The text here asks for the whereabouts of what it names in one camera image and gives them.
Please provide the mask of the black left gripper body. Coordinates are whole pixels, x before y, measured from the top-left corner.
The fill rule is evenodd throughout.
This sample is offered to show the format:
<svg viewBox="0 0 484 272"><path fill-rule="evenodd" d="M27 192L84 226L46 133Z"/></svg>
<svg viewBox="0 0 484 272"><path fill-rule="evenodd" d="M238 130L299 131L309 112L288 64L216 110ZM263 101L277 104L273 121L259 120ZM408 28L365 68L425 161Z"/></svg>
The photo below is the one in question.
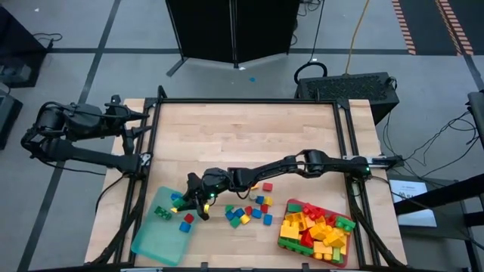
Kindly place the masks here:
<svg viewBox="0 0 484 272"><path fill-rule="evenodd" d="M121 97L115 94L110 102L106 103L106 125L110 132L121 132L126 129L126 121L130 117L130 109L121 104Z"/></svg>

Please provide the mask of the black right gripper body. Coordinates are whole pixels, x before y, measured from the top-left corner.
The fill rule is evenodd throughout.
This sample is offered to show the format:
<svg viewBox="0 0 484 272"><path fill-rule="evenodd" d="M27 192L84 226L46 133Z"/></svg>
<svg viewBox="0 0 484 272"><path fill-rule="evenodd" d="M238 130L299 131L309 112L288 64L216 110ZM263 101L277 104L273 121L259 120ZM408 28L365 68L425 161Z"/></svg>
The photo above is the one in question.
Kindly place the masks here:
<svg viewBox="0 0 484 272"><path fill-rule="evenodd" d="M231 179L227 171L220 168L208 168L203 176L199 177L199 190L195 197L202 200L212 199L228 190L230 183Z"/></svg>

